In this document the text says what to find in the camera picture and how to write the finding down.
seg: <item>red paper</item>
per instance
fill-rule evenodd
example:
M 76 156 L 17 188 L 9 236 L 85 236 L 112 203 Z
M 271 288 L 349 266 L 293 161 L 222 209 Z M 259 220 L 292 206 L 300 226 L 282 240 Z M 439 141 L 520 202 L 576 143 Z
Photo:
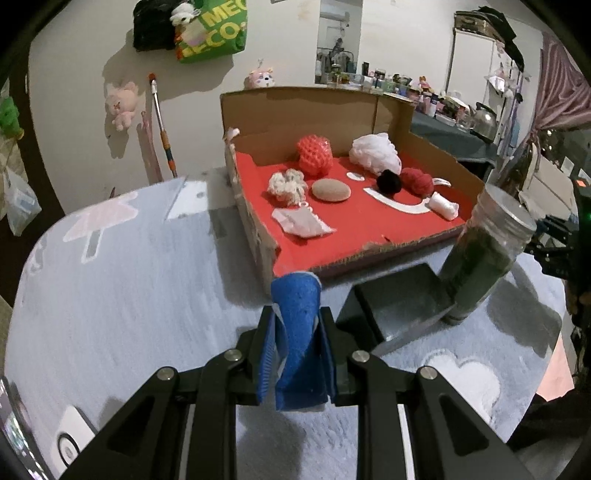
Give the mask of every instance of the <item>red paper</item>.
M 404 167 L 420 168 L 420 164 L 412 158 L 400 153 L 399 155 Z M 274 197 L 267 193 L 271 176 L 288 168 L 297 169 L 297 162 L 258 167 L 250 155 L 236 152 L 236 168 L 245 199 L 252 205 L 259 220 L 279 245 L 278 257 L 273 268 L 276 277 L 293 271 L 330 265 L 358 255 L 372 246 L 388 243 L 403 246 L 418 242 L 463 225 L 472 212 L 472 202 L 465 194 L 445 186 L 437 186 L 435 190 L 460 205 L 460 216 L 457 219 L 448 222 L 434 212 L 419 215 L 399 212 L 363 191 L 366 187 L 375 186 L 373 174 L 352 164 L 347 157 L 335 158 L 335 163 L 326 178 L 346 183 L 351 188 L 351 197 L 344 202 L 327 203 L 314 198 L 308 190 L 306 200 L 314 213 L 337 231 L 304 240 L 284 233 L 279 223 L 273 220 L 273 210 L 285 205 L 277 203 Z M 346 175 L 349 171 L 363 175 L 365 180 L 351 180 Z M 306 183 L 311 187 L 314 179 L 306 179 Z M 394 200 L 408 205 L 421 203 L 419 197 L 404 189 L 394 196 Z

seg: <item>blue sponge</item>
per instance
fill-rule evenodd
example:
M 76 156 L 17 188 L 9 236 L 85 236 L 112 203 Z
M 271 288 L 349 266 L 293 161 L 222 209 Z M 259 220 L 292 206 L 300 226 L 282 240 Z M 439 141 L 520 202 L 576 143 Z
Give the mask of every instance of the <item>blue sponge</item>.
M 291 273 L 271 283 L 275 344 L 281 359 L 275 386 L 277 410 L 300 410 L 328 400 L 319 346 L 314 340 L 321 290 L 320 280 L 308 272 Z

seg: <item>beige round sponge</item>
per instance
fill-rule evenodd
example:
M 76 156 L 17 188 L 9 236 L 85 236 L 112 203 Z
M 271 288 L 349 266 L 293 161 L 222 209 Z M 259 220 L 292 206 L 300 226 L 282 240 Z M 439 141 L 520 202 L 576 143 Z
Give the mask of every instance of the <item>beige round sponge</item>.
M 312 184 L 312 195 L 325 202 L 342 202 L 351 196 L 351 189 L 340 180 L 320 179 Z

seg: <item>jar lid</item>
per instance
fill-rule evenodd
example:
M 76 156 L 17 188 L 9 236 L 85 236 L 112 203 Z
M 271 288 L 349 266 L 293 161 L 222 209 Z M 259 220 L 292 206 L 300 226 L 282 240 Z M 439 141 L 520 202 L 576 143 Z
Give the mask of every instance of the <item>jar lid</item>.
M 484 189 L 486 194 L 520 227 L 528 231 L 530 235 L 535 233 L 537 225 L 535 224 L 534 219 L 517 200 L 504 190 L 501 190 L 499 187 L 495 187 L 492 184 L 486 184 Z

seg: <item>pink plush toy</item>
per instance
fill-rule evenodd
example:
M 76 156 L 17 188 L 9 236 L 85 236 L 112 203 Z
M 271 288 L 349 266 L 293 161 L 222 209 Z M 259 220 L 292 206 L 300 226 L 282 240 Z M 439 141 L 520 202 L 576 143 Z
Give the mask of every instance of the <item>pink plush toy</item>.
M 250 72 L 246 88 L 266 88 L 274 87 L 273 69 L 262 68 L 262 59 L 259 59 L 259 67 Z
M 117 131 L 127 130 L 135 117 L 138 86 L 134 82 L 128 82 L 123 87 L 109 85 L 105 103 L 109 113 L 115 117 L 112 123 Z

